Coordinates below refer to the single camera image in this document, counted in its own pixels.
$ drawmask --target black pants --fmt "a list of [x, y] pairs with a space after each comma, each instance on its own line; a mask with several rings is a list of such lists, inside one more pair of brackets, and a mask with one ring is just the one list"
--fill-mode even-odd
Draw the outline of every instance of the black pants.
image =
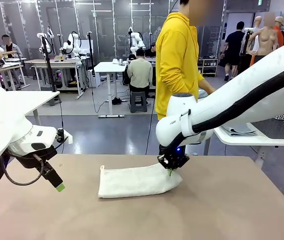
[[130, 84], [130, 90], [131, 92], [145, 92], [146, 98], [148, 97], [148, 92], [150, 91], [150, 86], [146, 87], [134, 87]]

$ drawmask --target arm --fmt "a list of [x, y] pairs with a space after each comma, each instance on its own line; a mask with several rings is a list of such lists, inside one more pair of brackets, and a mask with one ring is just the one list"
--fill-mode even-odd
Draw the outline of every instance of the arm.
[[256, 54], [254, 54], [253, 51], [251, 51], [251, 44], [252, 44], [252, 40], [254, 40], [260, 33], [261, 33], [261, 30], [258, 30], [258, 31], [256, 31], [256, 32], [254, 32], [254, 33], [250, 36], [250, 39], [248, 40], [246, 52], [249, 53], [250, 55], [256, 55]]
[[22, 57], [23, 57], [23, 54], [22, 54], [20, 48], [18, 47], [18, 45], [16, 45], [16, 51], [17, 51], [16, 54], [19, 55], [20, 58], [22, 58]]
[[132, 72], [133, 69], [132, 68], [133, 68], [133, 62], [130, 63], [130, 65], [128, 66], [128, 69], [127, 69], [127, 75], [128, 75], [129, 78], [131, 78], [133, 76], [133, 72]]
[[275, 41], [274, 41], [274, 45], [273, 45], [273, 51], [275, 51], [278, 47], [278, 37], [277, 37], [277, 33], [275, 34]]
[[212, 94], [216, 91], [201, 75], [201, 79], [198, 79], [198, 86], [205, 90], [208, 94]]
[[151, 83], [153, 81], [153, 68], [152, 65], [150, 67], [150, 73], [148, 75], [148, 82]]
[[162, 82], [174, 94], [189, 92], [181, 73], [186, 47], [186, 39], [180, 32], [172, 31], [164, 36], [159, 72]]

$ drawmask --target beige tabletop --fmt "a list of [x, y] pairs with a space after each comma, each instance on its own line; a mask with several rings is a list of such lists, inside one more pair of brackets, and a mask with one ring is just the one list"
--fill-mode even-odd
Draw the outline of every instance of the beige tabletop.
[[[0, 181], [0, 240], [283, 240], [284, 196], [248, 157], [192, 156], [161, 195], [98, 199], [100, 166], [142, 167], [155, 156], [57, 155], [57, 192], [41, 178]], [[8, 166], [17, 181], [33, 169]]]

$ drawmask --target stool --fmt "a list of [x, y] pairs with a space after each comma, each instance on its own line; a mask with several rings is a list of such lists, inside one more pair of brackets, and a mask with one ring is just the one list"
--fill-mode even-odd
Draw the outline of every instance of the stool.
[[147, 112], [146, 105], [146, 96], [144, 91], [131, 91], [131, 113], [135, 113], [136, 111]]

